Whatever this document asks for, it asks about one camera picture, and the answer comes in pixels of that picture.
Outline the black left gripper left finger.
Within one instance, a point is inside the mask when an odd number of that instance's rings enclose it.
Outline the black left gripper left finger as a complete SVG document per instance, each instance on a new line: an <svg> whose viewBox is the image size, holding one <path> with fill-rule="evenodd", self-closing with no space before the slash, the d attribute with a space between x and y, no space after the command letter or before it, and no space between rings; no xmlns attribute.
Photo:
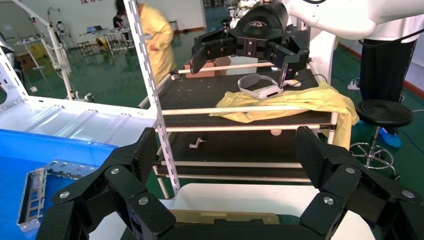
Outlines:
<svg viewBox="0 0 424 240"><path fill-rule="evenodd" d="M162 239L176 218L147 189L157 150L151 127L135 143L115 148L96 171L52 196L36 238L87 240L104 217L117 212L136 239Z"/></svg>

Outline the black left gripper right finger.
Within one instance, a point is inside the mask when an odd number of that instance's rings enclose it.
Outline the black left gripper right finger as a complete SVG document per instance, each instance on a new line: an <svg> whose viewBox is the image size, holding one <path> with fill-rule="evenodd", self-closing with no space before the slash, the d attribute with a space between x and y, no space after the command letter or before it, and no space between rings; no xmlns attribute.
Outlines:
<svg viewBox="0 0 424 240"><path fill-rule="evenodd" d="M364 167L348 150L319 140L301 126L295 154L318 189L300 225L324 240L333 237L348 212L359 215L383 240L424 237L424 199L399 182Z"/></svg>

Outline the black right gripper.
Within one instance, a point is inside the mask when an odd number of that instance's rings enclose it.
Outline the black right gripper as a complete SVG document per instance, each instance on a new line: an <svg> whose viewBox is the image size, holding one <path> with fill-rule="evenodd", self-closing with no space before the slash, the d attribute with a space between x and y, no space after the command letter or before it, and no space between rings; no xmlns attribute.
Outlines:
<svg viewBox="0 0 424 240"><path fill-rule="evenodd" d="M197 74L208 60L233 54L267 58L268 43L274 42L279 44L274 51L274 65L280 68L276 82L283 88L284 81L293 80L296 73L306 67L310 53L308 31L289 32L282 42L288 18L287 9L281 1L256 3L229 32L218 29L194 39L190 73Z"/></svg>

